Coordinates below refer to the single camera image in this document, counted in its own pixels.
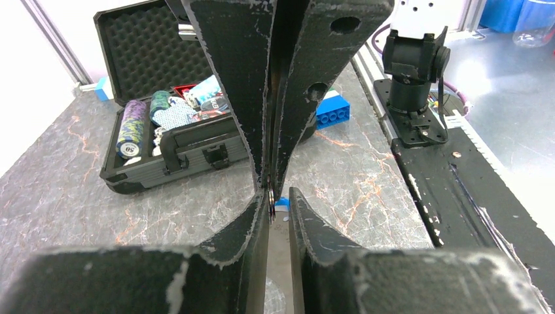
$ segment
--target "marble tabletop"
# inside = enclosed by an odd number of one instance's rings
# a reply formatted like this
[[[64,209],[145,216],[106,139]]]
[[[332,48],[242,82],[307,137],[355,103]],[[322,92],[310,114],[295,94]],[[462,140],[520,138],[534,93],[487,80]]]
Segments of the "marble tabletop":
[[[369,249],[427,248],[430,239],[351,65],[334,87],[348,122],[317,131],[291,160],[284,196],[312,207]],[[0,179],[0,293],[37,249],[52,245],[197,244],[253,195],[247,160],[133,195],[99,178],[115,103],[83,93]]]

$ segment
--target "screw hole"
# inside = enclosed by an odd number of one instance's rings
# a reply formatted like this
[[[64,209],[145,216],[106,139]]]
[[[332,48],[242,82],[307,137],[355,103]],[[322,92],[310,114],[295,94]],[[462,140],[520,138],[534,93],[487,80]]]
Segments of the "screw hole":
[[[356,31],[361,25],[361,21],[354,16],[338,18],[330,25],[331,32],[337,35],[346,35]]]
[[[320,101],[324,98],[327,90],[328,86],[326,84],[322,82],[314,83],[306,90],[306,99],[309,101]]]

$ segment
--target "foam padding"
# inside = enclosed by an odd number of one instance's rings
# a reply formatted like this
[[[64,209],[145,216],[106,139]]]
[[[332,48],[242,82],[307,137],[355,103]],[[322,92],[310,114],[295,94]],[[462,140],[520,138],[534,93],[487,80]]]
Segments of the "foam padding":
[[[120,105],[212,75],[198,41],[179,37],[164,0],[99,12],[94,21]]]

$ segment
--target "open case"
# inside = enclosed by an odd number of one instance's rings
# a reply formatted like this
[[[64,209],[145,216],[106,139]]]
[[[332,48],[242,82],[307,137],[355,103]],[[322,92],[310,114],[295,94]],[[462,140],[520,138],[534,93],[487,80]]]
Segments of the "open case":
[[[150,106],[155,91],[171,91],[173,86],[198,83],[212,75],[199,42],[180,38],[177,19],[164,0],[99,12],[94,22],[114,100],[121,106],[132,99]],[[153,156],[157,126],[146,115],[141,160],[124,166],[127,159],[115,148],[123,112],[116,116],[100,172],[114,192],[140,192],[202,171],[226,168],[248,157],[229,113],[167,131],[160,143],[162,154]],[[315,123],[304,138],[314,130]]]

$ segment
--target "gray floor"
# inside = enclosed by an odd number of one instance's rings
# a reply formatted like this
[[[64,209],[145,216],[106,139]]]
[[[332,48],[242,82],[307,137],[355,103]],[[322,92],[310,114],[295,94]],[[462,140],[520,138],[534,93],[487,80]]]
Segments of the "gray floor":
[[[351,65],[334,87],[351,103],[351,120],[296,149],[286,188],[299,187],[322,217],[365,247],[431,247]],[[94,94],[79,96],[0,179],[0,292],[38,249],[199,243],[252,196],[247,162],[136,195],[110,191],[98,174],[118,109]],[[291,308],[286,227],[272,226],[267,313]]]
[[[513,174],[513,192],[555,242],[555,41],[520,48],[512,34],[448,43],[446,79],[474,104],[468,121]]]

